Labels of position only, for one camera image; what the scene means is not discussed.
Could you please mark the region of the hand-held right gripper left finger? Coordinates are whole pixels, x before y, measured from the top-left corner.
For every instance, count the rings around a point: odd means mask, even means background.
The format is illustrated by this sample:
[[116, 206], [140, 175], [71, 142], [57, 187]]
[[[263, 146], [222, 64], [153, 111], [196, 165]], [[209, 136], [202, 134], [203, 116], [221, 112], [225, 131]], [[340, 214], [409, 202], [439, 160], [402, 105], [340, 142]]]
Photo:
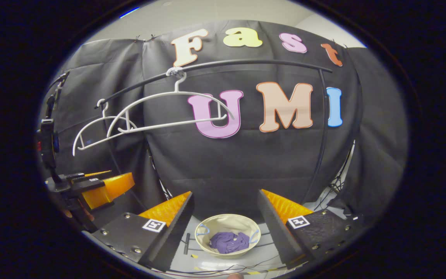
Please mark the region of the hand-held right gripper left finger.
[[171, 222], [124, 212], [92, 236], [128, 260], [165, 272], [172, 264], [194, 210], [191, 192], [178, 198], [181, 203], [165, 210], [175, 213]]

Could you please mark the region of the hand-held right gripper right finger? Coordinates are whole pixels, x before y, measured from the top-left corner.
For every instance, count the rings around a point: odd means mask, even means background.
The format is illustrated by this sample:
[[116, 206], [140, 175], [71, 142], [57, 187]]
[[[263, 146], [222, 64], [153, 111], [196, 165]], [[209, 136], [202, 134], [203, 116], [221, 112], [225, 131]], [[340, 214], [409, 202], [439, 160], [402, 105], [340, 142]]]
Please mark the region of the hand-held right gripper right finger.
[[312, 212], [265, 189], [258, 193], [257, 203], [279, 258], [288, 269], [333, 256], [352, 244], [364, 226], [363, 215], [343, 219], [329, 209]]

